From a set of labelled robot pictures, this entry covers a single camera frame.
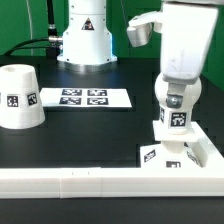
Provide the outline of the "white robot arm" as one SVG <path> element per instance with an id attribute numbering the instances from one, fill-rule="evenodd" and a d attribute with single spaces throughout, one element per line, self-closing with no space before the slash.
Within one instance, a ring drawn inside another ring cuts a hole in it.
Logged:
<path id="1" fill-rule="evenodd" d="M 116 61 L 106 26 L 106 0 L 68 0 L 69 25 L 62 36 L 60 65 L 94 70 Z M 132 18 L 127 35 L 134 47 L 161 35 L 160 71 L 165 105 L 184 106 L 186 89 L 199 80 L 218 17 L 214 0 L 162 0 L 159 11 Z"/>

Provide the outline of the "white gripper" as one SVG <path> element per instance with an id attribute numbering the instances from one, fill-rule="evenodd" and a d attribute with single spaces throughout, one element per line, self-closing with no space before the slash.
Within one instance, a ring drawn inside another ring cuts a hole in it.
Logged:
<path id="1" fill-rule="evenodd" d="M 160 71 L 169 82 L 169 108 L 182 106 L 185 85 L 193 85 L 202 72 L 219 5 L 220 0 L 162 0 L 159 11 L 129 21 L 127 35 L 133 47 L 146 45 L 152 32 L 161 34 Z"/>

